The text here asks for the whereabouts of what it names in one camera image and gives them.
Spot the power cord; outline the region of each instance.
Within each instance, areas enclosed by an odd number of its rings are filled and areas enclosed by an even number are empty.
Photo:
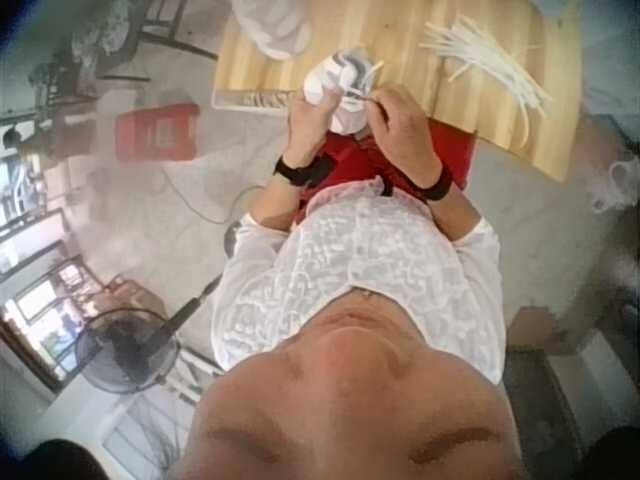
[[[180,198],[180,200],[182,200],[182,203],[184,203],[184,206],[187,207],[187,209],[189,211],[191,211],[191,213],[193,213],[194,215],[199,217],[201,220],[203,220],[203,221],[205,221],[207,223],[211,223],[213,225],[226,225],[227,222],[229,222],[229,220],[231,220],[231,217],[233,216],[233,209],[235,208],[236,204],[243,197],[243,195],[245,193],[251,192],[253,190],[264,190],[264,187],[261,187],[259,185],[253,185],[251,187],[245,188],[244,190],[242,190],[238,194],[238,196],[235,198],[235,200],[231,203],[231,207],[229,208],[229,214],[227,215],[227,217],[224,220],[222,220],[222,221],[212,220],[209,217],[207,217],[206,215],[202,214],[196,208],[194,208],[193,205],[191,205],[189,200],[187,200],[187,198],[182,194],[182,192],[180,190],[178,190],[178,187],[176,187],[176,185],[173,183],[173,180],[171,179],[171,176],[169,175],[169,173],[167,172],[167,170],[164,167],[162,168],[162,172],[163,172],[163,174],[165,176],[165,179],[167,180],[167,183],[171,187],[171,190],[173,190],[173,192]]]

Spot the eyebrow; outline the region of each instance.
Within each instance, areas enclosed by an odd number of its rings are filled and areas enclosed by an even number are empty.
[[[267,448],[260,438],[239,428],[217,427],[207,431],[205,437],[231,443],[263,463],[273,464],[280,461],[280,455]]]
[[[411,454],[411,461],[421,465],[444,457],[459,445],[472,442],[498,442],[500,436],[486,428],[464,428],[439,435],[423,443]]]

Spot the black wristband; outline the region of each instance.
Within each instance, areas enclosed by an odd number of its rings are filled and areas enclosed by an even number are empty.
[[[315,188],[331,174],[334,167],[335,162],[326,156],[314,158],[306,168],[291,168],[280,157],[273,173],[282,175],[294,187]]]
[[[313,176],[310,168],[291,168],[284,163],[282,157],[276,163],[273,174],[275,175],[276,173],[289,180],[289,183],[294,187],[305,187]]]
[[[430,188],[420,188],[413,184],[413,187],[416,189],[420,198],[425,202],[437,202],[438,200],[442,200],[447,196],[449,191],[451,190],[451,185],[453,184],[453,175],[449,169],[443,165],[442,173],[440,174],[440,178],[436,182],[433,187]]]

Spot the electric fan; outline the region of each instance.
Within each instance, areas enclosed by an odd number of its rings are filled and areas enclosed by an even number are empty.
[[[220,278],[169,320],[134,308],[111,310],[90,320],[75,344],[78,368],[84,377],[96,388],[120,395],[141,392],[162,382],[180,351],[174,334],[213,293]]]

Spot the red plastic stool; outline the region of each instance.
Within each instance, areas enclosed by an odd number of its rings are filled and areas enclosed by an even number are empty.
[[[181,103],[136,110],[116,118],[116,158],[132,163],[184,162],[196,158],[196,119],[200,107]]]
[[[460,190],[467,188],[467,177],[471,170],[471,158],[476,146],[476,137],[437,120],[429,119],[429,130],[433,149],[444,163]]]

